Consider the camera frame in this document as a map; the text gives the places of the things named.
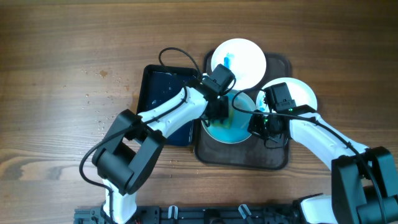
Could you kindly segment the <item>teal yellow sponge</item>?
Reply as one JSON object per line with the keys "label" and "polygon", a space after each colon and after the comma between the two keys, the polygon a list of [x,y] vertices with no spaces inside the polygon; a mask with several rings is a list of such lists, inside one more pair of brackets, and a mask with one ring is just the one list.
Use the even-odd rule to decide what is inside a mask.
{"label": "teal yellow sponge", "polygon": [[230,129],[233,123],[233,118],[221,118],[221,119],[215,119],[211,122],[211,127],[212,128],[221,128],[221,129]]}

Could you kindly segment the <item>white plate blue stain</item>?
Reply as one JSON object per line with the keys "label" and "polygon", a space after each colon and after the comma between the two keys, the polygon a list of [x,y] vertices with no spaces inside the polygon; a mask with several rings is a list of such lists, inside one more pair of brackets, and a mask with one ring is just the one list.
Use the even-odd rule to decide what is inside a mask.
{"label": "white plate blue stain", "polygon": [[267,68],[264,52],[247,39],[229,39],[220,44],[211,56],[211,71],[219,64],[229,68],[236,77],[234,90],[256,86]]}

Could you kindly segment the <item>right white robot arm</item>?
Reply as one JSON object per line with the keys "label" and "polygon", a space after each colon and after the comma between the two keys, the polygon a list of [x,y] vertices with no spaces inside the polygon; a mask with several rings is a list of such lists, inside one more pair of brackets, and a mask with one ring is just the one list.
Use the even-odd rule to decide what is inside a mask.
{"label": "right white robot arm", "polygon": [[385,147],[369,148],[346,137],[308,105],[253,111],[248,130],[263,139],[287,135],[330,169],[331,194],[299,203],[306,223],[397,221],[397,170]]}

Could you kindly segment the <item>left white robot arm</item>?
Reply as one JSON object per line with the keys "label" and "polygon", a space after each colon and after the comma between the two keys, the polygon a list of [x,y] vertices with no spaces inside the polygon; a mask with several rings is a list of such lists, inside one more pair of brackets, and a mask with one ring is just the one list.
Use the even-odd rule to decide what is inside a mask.
{"label": "left white robot arm", "polygon": [[94,147],[93,165],[106,189],[103,217],[127,223],[137,210],[136,193],[151,175],[167,138],[195,119],[228,117],[228,97],[184,87],[162,105],[121,112]]}

